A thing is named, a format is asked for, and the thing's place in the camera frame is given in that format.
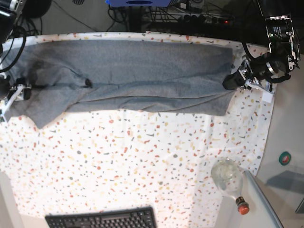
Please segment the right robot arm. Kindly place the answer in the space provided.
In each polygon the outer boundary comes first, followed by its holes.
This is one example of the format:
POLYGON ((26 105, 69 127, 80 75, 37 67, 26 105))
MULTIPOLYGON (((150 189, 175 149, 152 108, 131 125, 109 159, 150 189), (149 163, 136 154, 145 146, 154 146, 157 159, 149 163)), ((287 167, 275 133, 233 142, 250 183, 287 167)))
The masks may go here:
POLYGON ((8 122, 11 118, 10 107, 16 101, 28 100, 31 96, 31 84, 25 78, 18 78, 14 84, 10 83, 10 76, 4 75, 19 60, 27 40, 26 30, 18 25, 25 0, 2 0, 0 2, 0 53, 3 53, 3 44, 16 33, 22 34, 22 44, 15 59, 0 71, 0 100, 4 106, 0 109, 0 121, 8 122))

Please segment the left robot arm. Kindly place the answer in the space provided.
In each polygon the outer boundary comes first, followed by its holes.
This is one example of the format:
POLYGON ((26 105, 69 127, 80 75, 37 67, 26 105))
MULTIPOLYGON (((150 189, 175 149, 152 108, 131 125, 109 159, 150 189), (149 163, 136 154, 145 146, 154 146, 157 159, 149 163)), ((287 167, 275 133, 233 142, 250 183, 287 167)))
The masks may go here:
POLYGON ((251 0, 263 19, 268 38, 268 52, 254 57, 245 38, 249 19, 243 21, 241 43, 245 51, 237 71, 225 77, 226 90, 258 89, 273 93, 273 85, 287 81, 290 73, 299 67, 300 41, 295 33, 291 12, 283 0, 251 0))

